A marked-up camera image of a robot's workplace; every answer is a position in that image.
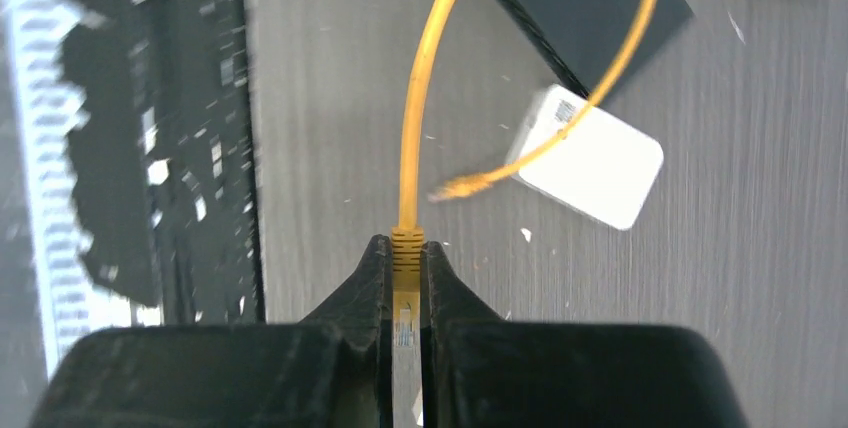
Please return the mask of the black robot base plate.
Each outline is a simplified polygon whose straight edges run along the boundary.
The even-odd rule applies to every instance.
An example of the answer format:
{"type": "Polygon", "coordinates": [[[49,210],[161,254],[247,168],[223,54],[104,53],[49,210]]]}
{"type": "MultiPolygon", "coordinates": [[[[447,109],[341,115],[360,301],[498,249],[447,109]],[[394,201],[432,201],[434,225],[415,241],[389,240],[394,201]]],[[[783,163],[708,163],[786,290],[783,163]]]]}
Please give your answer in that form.
{"type": "Polygon", "coordinates": [[[87,122],[69,133],[81,263],[164,324],[265,318],[244,0],[74,0],[87,122]]]}

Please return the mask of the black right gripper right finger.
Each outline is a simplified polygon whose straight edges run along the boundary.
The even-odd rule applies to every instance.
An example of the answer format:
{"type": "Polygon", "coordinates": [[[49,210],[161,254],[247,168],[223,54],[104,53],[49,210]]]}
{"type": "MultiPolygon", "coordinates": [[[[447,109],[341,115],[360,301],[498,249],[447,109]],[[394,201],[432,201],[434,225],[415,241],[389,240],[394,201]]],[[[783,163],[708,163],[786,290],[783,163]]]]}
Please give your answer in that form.
{"type": "Polygon", "coordinates": [[[421,248],[421,372],[426,427],[464,427],[467,329],[503,318],[454,270],[441,243],[421,248]]]}

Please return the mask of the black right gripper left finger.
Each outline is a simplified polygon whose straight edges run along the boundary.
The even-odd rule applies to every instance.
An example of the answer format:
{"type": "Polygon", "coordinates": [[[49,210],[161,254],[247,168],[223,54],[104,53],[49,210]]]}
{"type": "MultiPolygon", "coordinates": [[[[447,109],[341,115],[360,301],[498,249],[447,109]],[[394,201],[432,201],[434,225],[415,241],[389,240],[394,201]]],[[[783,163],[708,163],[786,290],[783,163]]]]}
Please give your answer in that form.
{"type": "Polygon", "coordinates": [[[303,323],[325,339],[317,355],[320,411],[328,427],[391,427],[392,250],[375,235],[351,275],[303,323]]]}

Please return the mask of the white square switch box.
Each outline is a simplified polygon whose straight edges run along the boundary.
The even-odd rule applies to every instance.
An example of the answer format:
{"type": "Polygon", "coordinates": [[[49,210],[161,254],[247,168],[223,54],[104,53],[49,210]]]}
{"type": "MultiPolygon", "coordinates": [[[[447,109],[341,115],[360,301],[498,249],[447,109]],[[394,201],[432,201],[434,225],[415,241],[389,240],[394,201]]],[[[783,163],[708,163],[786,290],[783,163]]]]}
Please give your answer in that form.
{"type": "MultiPolygon", "coordinates": [[[[585,104],[560,85],[537,92],[506,157],[508,163],[547,141],[585,104]]],[[[635,224],[664,163],[658,141],[599,108],[567,137],[512,178],[619,231],[635,224]]]]}

